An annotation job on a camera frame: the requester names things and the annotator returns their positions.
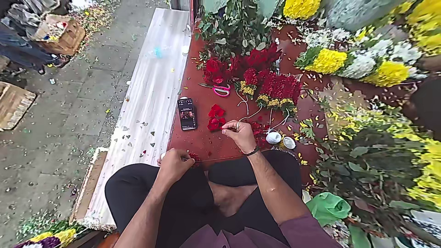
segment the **scissors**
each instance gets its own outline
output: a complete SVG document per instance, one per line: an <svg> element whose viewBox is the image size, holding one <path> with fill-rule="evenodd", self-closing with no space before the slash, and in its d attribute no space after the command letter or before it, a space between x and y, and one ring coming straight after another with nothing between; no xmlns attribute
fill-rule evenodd
<svg viewBox="0 0 441 248"><path fill-rule="evenodd" d="M218 95L218 96L220 96L220 97L227 97L227 96L229 96L230 95L230 89L231 89L231 86L229 86L228 85L228 87L223 87L223 86L217 86L217 85L215 85L215 86L213 86L213 85L209 85L209 84L205 84L205 83L200 83L199 84L200 86L204 86L204 87L207 87L207 88L212 88L213 89L213 92L216 94L216 95Z"/></svg>

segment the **hand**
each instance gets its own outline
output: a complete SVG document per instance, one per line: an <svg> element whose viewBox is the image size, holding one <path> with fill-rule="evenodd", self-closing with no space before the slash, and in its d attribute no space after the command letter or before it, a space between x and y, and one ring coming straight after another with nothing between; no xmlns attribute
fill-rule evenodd
<svg viewBox="0 0 441 248"><path fill-rule="evenodd" d="M237 121L231 120L222 126L222 133L232 138L236 142L237 147L244 153L248 154L256 148L256 141L254 139L251 125L245 122L239 122L237 132L228 130L227 128L236 128Z"/></svg>
<svg viewBox="0 0 441 248"><path fill-rule="evenodd" d="M193 166L194 159L186 151L172 148L165 153L164 159L158 159L157 162L160 168L156 179L172 186Z"/></svg>

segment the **stone floor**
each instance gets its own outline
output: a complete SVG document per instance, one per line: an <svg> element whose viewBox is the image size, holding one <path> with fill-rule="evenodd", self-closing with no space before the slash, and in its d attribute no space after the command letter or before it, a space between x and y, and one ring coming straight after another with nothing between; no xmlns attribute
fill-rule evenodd
<svg viewBox="0 0 441 248"><path fill-rule="evenodd" d="M0 247L15 244L20 224L32 216L70 216L91 156L110 143L156 7L167 5L121 1L86 58L44 76L24 75L37 99L13 131L0 133Z"/></svg>

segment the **purple shirt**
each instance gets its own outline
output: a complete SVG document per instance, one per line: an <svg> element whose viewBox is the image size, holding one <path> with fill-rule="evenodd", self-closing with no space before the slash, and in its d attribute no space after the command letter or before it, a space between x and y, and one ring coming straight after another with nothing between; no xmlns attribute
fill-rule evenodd
<svg viewBox="0 0 441 248"><path fill-rule="evenodd" d="M291 248L341 248L311 215L288 220L279 225ZM288 248L277 239L247 228L233 235L221 231L216 235L209 225L205 225L191 235L180 248Z"/></svg>

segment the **wrist bracelet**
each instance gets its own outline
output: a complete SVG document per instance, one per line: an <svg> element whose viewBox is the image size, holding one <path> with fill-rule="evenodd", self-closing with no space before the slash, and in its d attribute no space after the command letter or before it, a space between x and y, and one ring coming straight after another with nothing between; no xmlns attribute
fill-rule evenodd
<svg viewBox="0 0 441 248"><path fill-rule="evenodd" d="M256 148L254 148L254 151L244 154L245 157L251 156L253 154L255 154L256 152L258 152L260 150L260 147L256 146Z"/></svg>

